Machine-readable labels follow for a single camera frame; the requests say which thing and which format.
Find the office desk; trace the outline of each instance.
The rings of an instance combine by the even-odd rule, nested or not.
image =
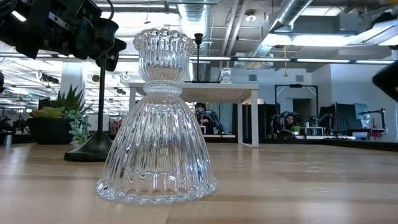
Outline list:
[[[136,93],[146,95],[145,83],[130,83],[130,110],[136,104]],[[180,97],[186,102],[209,102],[209,103],[237,103],[238,104],[238,143],[243,143],[243,119],[242,102],[251,98],[251,131],[252,144],[250,147],[259,146],[258,126],[258,89],[255,84],[218,84],[218,83],[183,83],[183,92]]]

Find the wooden tabletop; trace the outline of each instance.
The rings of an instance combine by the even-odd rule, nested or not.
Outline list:
[[[208,144],[216,192],[193,202],[103,200],[102,162],[72,146],[0,146],[0,223],[398,223],[398,153],[333,146]]]
[[[130,88],[142,95],[145,83],[130,83]],[[258,84],[219,84],[219,83],[182,83],[181,99],[185,102],[242,103],[251,96],[251,90],[258,90]]]

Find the table leg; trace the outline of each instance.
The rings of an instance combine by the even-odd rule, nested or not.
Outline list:
[[[243,144],[243,115],[242,103],[238,103],[238,143]]]
[[[258,91],[251,91],[251,145],[259,147],[259,109],[257,104]]]
[[[133,107],[136,105],[136,92],[137,88],[130,88],[129,112],[132,112]]]

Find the clear glass vase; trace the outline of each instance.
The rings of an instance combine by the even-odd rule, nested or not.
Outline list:
[[[199,125],[179,97],[195,44],[167,29],[144,30],[133,43],[147,95],[116,135],[96,190],[127,203],[202,198],[217,181]]]
[[[221,69],[221,84],[232,84],[231,82],[231,69],[230,68],[223,68]]]

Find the computer monitor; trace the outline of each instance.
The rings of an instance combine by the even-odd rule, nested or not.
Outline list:
[[[369,113],[366,113],[369,110],[369,105],[364,104],[364,103],[355,103],[355,115],[356,119],[365,119],[365,120],[370,120],[371,115]]]

